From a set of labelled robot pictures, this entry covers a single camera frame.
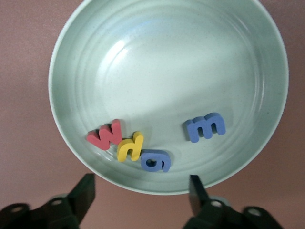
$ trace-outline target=white bowl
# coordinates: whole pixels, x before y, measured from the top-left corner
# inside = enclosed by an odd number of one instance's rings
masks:
[[[85,0],[67,21],[51,59],[53,116],[67,145],[94,173],[129,190],[188,192],[237,173],[275,131],[288,91],[281,35],[257,0]],[[184,122],[222,115],[226,134],[188,140]],[[169,172],[116,158],[86,141],[120,119],[122,135],[169,153]]]

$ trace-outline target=red foam letter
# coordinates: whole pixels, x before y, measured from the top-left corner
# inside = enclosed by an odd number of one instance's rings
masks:
[[[110,142],[118,145],[122,141],[122,131],[119,119],[114,119],[111,129],[107,125],[100,127],[99,134],[90,131],[87,135],[87,141],[96,147],[107,150],[110,148]]]

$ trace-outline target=foam letter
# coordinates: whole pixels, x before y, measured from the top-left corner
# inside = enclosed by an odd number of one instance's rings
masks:
[[[140,157],[143,141],[144,136],[141,134],[141,132],[135,132],[133,134],[132,140],[125,139],[121,141],[118,145],[117,151],[118,161],[125,161],[129,150],[131,150],[130,157],[132,158],[132,161],[138,160]]]
[[[99,134],[94,130],[87,135],[87,141],[96,147],[107,150],[110,148],[110,142],[118,145],[122,141],[121,124],[119,119],[114,119],[111,124],[111,129],[107,125],[100,127]]]
[[[203,136],[209,139],[213,136],[212,124],[215,124],[216,131],[219,135],[225,134],[224,119],[218,113],[210,113],[205,117],[197,117],[193,120],[187,120],[185,122],[187,132],[189,134],[190,140],[193,143],[199,141],[198,129],[201,128],[203,131]]]
[[[148,172],[157,172],[160,169],[168,172],[171,167],[171,158],[163,150],[144,149],[141,152],[141,167]]]

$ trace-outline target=blue foam letter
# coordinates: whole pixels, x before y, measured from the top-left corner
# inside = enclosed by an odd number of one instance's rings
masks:
[[[141,167],[148,172],[157,172],[160,169],[168,172],[171,158],[163,150],[144,149],[141,151]]]
[[[219,135],[225,134],[224,119],[218,113],[210,113],[205,117],[197,117],[193,120],[187,120],[185,124],[189,138],[193,143],[199,142],[199,128],[202,129],[203,136],[206,139],[210,139],[213,136],[212,124],[215,124],[216,131]]]

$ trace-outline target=pink surface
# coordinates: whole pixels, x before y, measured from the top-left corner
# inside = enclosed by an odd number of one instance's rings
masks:
[[[305,1],[261,2],[286,45],[290,69],[287,105],[260,155],[208,192],[227,198],[237,210],[260,206],[285,228],[301,229],[305,225]],[[54,195],[68,193],[90,172],[59,134],[48,98],[53,47],[80,3],[0,1],[0,209],[16,202],[37,208]],[[143,225],[146,229],[178,229],[192,215],[187,195],[138,194],[99,177],[96,191],[82,229],[137,229]]]

